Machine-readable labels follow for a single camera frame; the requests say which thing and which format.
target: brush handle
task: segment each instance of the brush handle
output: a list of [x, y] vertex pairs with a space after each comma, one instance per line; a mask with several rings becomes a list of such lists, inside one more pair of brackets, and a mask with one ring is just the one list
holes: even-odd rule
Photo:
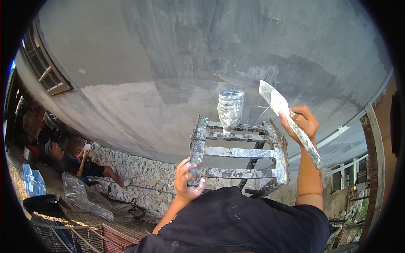
[[291, 129], [297, 135], [298, 139], [301, 141], [302, 145], [304, 146], [305, 150], [308, 152], [309, 157], [311, 158], [315, 168], [317, 170], [321, 170], [324, 166], [322, 163], [321, 157], [318, 154], [318, 151], [313, 146], [311, 140], [307, 136], [307, 134], [292, 120], [292, 118], [286, 115], [288, 124], [290, 125]]

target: black shorts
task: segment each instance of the black shorts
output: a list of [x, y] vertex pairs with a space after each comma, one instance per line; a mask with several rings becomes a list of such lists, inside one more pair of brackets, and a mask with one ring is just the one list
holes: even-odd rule
[[86, 164], [84, 165], [82, 177], [86, 176], [104, 177], [104, 166], [98, 165], [93, 161], [86, 161], [85, 163]]

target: person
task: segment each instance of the person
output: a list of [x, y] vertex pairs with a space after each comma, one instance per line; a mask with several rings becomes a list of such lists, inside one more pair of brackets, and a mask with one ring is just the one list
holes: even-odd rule
[[[316, 117], [307, 106], [294, 106], [290, 111], [316, 147]], [[322, 211], [322, 176], [285, 115], [279, 116], [282, 126], [301, 147], [295, 206], [249, 198], [236, 186], [202, 194], [205, 177], [198, 187], [187, 186], [194, 178], [188, 170], [196, 167], [187, 158], [176, 167], [177, 195], [153, 234], [127, 247], [125, 253], [321, 252], [331, 232]]]
[[87, 159], [89, 152], [81, 150], [80, 153], [74, 157], [73, 155], [66, 154], [62, 151], [59, 145], [52, 142], [51, 139], [45, 144], [45, 154], [55, 159], [60, 163], [61, 168], [76, 176], [99, 176], [112, 178], [121, 188], [129, 186], [131, 180], [121, 181], [118, 179], [117, 174], [109, 166], [98, 165], [90, 159]]

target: fingers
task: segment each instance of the fingers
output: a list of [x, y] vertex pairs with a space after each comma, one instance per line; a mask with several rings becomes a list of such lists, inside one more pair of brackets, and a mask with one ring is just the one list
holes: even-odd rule
[[311, 110], [306, 105], [296, 105], [290, 109], [294, 113], [301, 114], [308, 121], [316, 121]]
[[183, 161], [181, 161], [177, 166], [176, 166], [176, 177], [177, 174], [179, 173], [179, 170], [181, 167], [183, 167], [187, 162], [190, 161], [190, 157], [187, 157], [186, 159], [184, 159]]
[[279, 116], [280, 116], [280, 120], [281, 120], [281, 125], [287, 131], [287, 134], [290, 136], [294, 136], [295, 133], [292, 130], [292, 128], [290, 127], [290, 125], [288, 124], [288, 121], [287, 121], [287, 118], [285, 117], [285, 115], [283, 113], [279, 113]]
[[187, 182], [192, 179], [194, 179], [193, 173], [184, 174], [179, 178], [179, 187], [185, 189], [187, 187]]
[[206, 182], [206, 180], [205, 180], [205, 177], [203, 176], [203, 177], [200, 179], [200, 182], [198, 183], [197, 190], [198, 190], [199, 192], [203, 192], [206, 187], [207, 187], [207, 182]]
[[294, 120], [295, 123], [297, 123], [297, 125], [304, 131], [310, 127], [309, 121], [306, 118], [304, 118], [304, 116], [302, 116], [301, 114], [296, 113], [292, 117], [292, 120]]
[[195, 168], [197, 167], [196, 163], [186, 163], [183, 167], [181, 167], [179, 169], [179, 173], [177, 174], [177, 177], [182, 177], [185, 173], [187, 173], [187, 171], [190, 170], [190, 168]]

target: window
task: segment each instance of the window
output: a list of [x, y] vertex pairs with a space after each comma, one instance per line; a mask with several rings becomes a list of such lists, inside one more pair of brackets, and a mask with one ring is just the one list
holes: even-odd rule
[[53, 96], [70, 90], [70, 83], [57, 70], [47, 54], [38, 34], [35, 21], [28, 28], [21, 42], [21, 51], [39, 83]]

